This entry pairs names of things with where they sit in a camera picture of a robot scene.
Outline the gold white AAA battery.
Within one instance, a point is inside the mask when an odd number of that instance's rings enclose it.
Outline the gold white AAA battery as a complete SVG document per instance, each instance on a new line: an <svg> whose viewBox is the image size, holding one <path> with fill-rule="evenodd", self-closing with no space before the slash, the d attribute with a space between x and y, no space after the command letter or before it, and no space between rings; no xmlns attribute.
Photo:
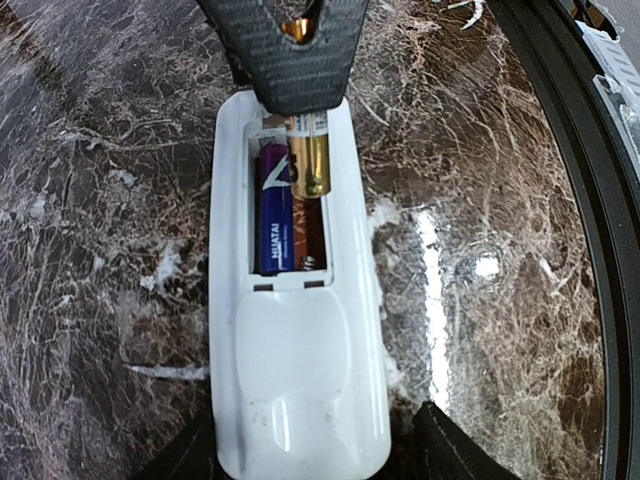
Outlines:
<svg viewBox="0 0 640 480"><path fill-rule="evenodd" d="M286 122L293 194L317 199L331 191L326 110L291 116Z"/></svg>

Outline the white remote control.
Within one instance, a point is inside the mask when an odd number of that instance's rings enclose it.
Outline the white remote control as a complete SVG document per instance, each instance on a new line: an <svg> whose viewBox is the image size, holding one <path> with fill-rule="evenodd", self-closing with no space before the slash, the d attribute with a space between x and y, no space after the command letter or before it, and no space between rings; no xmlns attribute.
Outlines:
<svg viewBox="0 0 640 480"><path fill-rule="evenodd" d="M375 262L349 106L328 114L331 192L293 213L295 268L259 273L258 162L286 145L254 93L220 107L209 227L217 457L234 479L367 479L391 429Z"/></svg>

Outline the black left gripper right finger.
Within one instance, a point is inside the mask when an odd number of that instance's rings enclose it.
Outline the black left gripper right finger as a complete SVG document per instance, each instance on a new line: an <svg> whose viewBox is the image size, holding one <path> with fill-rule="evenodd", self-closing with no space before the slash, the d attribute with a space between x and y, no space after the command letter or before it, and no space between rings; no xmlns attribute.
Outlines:
<svg viewBox="0 0 640 480"><path fill-rule="evenodd" d="M492 459L433 401L413 417L414 461L419 479L519 480Z"/></svg>

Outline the purple blue AAA battery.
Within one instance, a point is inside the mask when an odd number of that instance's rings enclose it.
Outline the purple blue AAA battery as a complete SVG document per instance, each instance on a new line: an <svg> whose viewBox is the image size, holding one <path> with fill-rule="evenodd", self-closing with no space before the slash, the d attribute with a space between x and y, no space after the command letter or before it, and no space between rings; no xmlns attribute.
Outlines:
<svg viewBox="0 0 640 480"><path fill-rule="evenodd" d="M258 162L259 273L292 271L294 260L293 195L289 175L289 149L268 143Z"/></svg>

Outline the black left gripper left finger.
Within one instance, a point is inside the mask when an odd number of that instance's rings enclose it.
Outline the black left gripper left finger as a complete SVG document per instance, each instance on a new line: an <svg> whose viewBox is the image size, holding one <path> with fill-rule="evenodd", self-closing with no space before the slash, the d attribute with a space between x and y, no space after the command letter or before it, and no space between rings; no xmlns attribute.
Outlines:
<svg viewBox="0 0 640 480"><path fill-rule="evenodd" d="M217 479L218 464L211 417L194 417L135 479Z"/></svg>

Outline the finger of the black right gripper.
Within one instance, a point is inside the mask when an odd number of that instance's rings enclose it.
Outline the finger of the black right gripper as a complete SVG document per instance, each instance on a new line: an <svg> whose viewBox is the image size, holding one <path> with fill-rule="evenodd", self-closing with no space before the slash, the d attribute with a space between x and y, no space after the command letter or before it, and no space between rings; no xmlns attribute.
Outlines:
<svg viewBox="0 0 640 480"><path fill-rule="evenodd" d="M337 107L345 94L366 17L366 1L308 1L299 42L277 21L270 1L200 1L224 48L232 77L251 86L276 114Z"/></svg>

